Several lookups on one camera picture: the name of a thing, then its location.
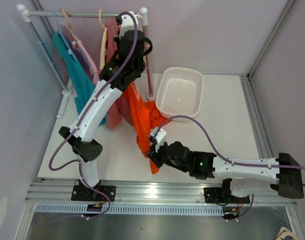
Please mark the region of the orange t shirt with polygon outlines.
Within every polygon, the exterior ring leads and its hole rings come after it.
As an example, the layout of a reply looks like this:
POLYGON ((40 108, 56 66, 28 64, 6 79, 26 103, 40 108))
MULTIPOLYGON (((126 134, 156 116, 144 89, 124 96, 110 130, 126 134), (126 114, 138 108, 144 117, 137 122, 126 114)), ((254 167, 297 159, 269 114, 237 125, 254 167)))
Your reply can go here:
POLYGON ((166 120, 160 114, 154 101, 145 102, 141 97, 136 84, 132 82, 124 92, 129 103, 130 114, 136 131, 136 143, 142 155, 147 159, 146 153, 150 149, 149 134, 152 129, 159 127, 166 120))

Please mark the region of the teal t shirt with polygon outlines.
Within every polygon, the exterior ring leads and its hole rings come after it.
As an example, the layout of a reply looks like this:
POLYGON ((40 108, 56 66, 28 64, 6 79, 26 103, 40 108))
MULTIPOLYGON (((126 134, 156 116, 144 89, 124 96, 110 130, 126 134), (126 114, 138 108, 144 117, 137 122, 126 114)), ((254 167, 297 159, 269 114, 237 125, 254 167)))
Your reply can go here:
POLYGON ((52 43, 65 63, 68 76, 76 92, 76 97, 74 98, 76 110, 80 114, 95 90, 95 85, 87 76, 61 31, 57 31, 53 35, 52 43))

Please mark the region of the light pink t shirt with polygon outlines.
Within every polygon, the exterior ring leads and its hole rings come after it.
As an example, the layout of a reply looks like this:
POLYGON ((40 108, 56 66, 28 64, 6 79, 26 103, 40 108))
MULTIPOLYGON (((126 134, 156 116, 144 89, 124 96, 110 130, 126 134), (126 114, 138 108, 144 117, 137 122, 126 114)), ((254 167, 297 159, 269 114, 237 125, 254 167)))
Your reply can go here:
POLYGON ((95 62, 89 55, 86 48, 83 46, 82 41, 80 39, 77 42, 74 40, 70 32, 68 32, 68 30, 66 29, 66 24, 61 23, 60 29, 62 30, 64 39, 69 44, 72 52, 75 54, 85 73, 91 80, 92 84, 95 86, 99 80, 99 70, 95 62))

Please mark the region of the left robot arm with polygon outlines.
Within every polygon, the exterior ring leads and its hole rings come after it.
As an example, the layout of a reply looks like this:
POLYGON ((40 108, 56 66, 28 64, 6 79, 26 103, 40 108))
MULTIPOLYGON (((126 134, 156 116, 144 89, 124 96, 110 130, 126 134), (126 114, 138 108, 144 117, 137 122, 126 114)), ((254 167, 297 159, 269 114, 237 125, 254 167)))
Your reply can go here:
POLYGON ((90 201, 100 196, 97 159, 103 151, 94 135, 110 107, 133 81, 141 77, 146 68, 144 57, 153 49, 145 49, 145 43, 150 45, 152 42, 138 29, 138 19, 133 12, 124 11, 115 19, 120 26, 115 37, 117 50, 104 65, 95 89, 77 119, 69 127, 59 129, 64 142, 69 143, 76 154, 81 182, 85 185, 82 194, 90 201))

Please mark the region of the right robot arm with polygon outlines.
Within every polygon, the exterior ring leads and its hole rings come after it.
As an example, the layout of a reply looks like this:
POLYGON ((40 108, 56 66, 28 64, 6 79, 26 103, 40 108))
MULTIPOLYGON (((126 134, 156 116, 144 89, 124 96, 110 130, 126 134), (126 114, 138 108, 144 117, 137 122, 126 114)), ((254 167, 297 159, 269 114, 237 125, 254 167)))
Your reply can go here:
POLYGON ((222 181, 220 197, 225 202, 273 191, 288 199, 303 199, 300 165, 288 153, 251 163, 249 159, 224 160, 211 152, 192 151, 176 141, 151 144, 146 156, 157 168, 167 165, 198 180, 222 181))

